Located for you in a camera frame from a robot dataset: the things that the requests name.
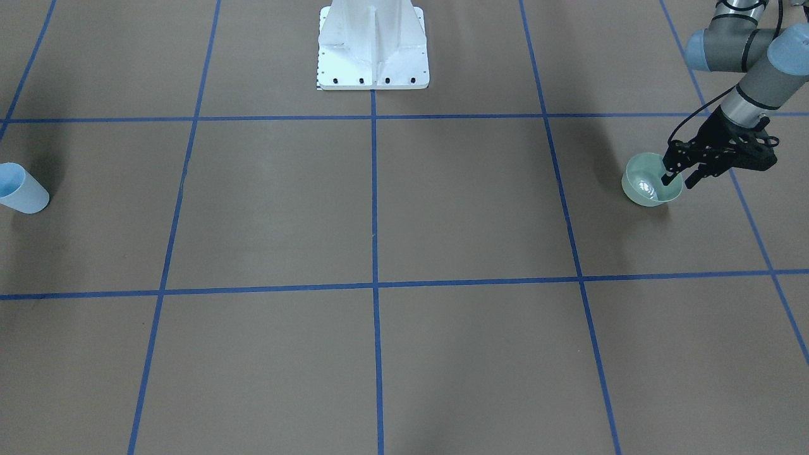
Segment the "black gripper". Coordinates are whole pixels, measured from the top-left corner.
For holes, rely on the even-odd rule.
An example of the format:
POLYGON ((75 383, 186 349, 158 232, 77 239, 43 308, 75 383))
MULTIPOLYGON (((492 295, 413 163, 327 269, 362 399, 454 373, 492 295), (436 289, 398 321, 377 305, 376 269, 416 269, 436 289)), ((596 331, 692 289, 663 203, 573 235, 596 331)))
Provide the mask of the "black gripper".
POLYGON ((717 178, 731 168, 765 172, 777 164, 775 147, 779 138, 769 136, 765 128, 770 118, 765 112, 752 115, 726 112, 717 107, 708 120, 699 127, 694 140, 671 140, 662 158, 663 185, 670 185, 680 173, 697 166, 685 180, 685 187, 693 189, 702 179, 717 178))

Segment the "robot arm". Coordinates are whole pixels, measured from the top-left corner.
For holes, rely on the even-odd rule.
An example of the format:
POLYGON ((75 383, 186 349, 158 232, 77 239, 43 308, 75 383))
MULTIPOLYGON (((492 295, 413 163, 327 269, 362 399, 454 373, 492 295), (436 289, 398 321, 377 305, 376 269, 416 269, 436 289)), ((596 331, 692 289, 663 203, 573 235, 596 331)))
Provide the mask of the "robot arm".
POLYGON ((684 50, 693 70, 739 73, 740 81, 715 98, 716 109, 688 141, 671 135, 662 158, 663 185, 691 169, 685 187, 731 168, 765 172, 777 163, 777 137, 766 132, 777 112, 808 78, 807 22, 760 28, 766 1, 719 1, 707 28, 684 50))

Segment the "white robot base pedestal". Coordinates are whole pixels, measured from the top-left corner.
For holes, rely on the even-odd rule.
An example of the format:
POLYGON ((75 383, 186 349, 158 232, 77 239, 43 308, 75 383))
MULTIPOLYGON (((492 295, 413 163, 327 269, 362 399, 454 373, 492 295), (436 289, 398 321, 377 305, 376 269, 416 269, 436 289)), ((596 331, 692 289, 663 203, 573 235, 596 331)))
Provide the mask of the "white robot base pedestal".
POLYGON ((421 90, 430 85, 427 24, 410 1, 332 1, 320 9, 316 87, 421 90))

